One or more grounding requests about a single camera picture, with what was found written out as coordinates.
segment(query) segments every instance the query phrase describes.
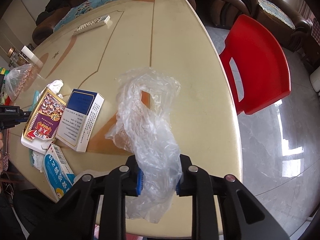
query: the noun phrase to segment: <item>red chair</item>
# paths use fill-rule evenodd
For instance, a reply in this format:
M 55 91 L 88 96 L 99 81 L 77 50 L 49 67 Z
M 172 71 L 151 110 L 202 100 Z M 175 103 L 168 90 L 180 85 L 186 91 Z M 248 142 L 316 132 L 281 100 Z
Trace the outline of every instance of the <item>red chair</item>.
M 290 73 L 276 38 L 256 20 L 240 15 L 220 54 L 237 114 L 253 114 L 290 94 Z M 244 98 L 239 102 L 230 67 L 234 59 L 242 80 Z

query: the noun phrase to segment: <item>clear plastic bag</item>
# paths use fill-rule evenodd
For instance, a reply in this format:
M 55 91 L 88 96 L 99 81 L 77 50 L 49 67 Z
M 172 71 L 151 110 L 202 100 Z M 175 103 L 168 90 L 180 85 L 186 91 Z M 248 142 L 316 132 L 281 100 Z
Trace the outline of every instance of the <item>clear plastic bag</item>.
M 150 94 L 151 109 L 141 101 L 142 91 Z M 130 70 L 121 76 L 117 122 L 106 138 L 134 153 L 144 174 L 141 195 L 126 197 L 127 218 L 158 223 L 171 206 L 182 175 L 180 148 L 169 122 L 170 106 L 179 91 L 179 82 L 151 68 Z
M 5 77 L 5 89 L 11 101 L 16 100 L 26 81 L 33 73 L 33 65 L 27 64 L 12 69 Z

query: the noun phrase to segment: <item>beige tabletop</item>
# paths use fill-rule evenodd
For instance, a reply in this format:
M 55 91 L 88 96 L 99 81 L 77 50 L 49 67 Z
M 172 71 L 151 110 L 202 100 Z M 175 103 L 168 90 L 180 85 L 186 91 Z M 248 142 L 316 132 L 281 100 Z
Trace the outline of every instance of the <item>beige tabletop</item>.
M 72 38 L 79 25 L 105 14 L 111 17 L 107 25 Z M 110 171 L 125 163 L 127 155 L 111 155 L 104 139 L 106 124 L 117 110 L 117 79 L 127 70 L 150 66 L 181 84 L 170 114 L 181 152 L 211 175 L 231 173 L 242 181 L 240 134 L 230 88 L 217 51 L 186 0 L 110 2 L 63 26 L 34 53 L 44 62 L 39 75 L 45 83 L 63 80 L 65 101 L 73 88 L 98 92 L 105 98 L 86 153 L 57 143 L 75 174 L 87 169 Z M 27 110 L 39 87 L 37 79 L 14 104 Z M 31 167 L 29 150 L 20 143 L 23 128 L 21 124 L 10 129 L 10 160 L 35 187 L 54 199 L 44 174 Z M 191 197 L 174 196 L 158 224 L 127 220 L 127 232 L 190 237 L 191 211 Z M 218 217 L 221 232 L 220 214 Z

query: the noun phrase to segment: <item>blue and white box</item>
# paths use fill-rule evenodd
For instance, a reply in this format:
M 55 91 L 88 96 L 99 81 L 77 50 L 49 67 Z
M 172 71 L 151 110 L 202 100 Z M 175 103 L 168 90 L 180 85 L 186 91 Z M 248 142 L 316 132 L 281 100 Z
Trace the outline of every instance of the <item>blue and white box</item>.
M 56 137 L 76 152 L 85 152 L 103 101 L 99 93 L 74 89 Z
M 50 145 L 44 156 L 43 170 L 51 190 L 59 200 L 71 189 L 75 175 L 58 145 Z

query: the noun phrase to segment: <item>cartoon character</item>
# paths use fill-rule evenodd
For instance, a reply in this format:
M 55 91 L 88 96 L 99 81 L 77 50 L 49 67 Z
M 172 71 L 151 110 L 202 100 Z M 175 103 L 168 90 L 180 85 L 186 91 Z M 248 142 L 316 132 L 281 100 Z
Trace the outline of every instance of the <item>cartoon character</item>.
M 62 198 L 63 197 L 63 190 L 61 188 L 56 188 L 56 194 L 59 199 Z

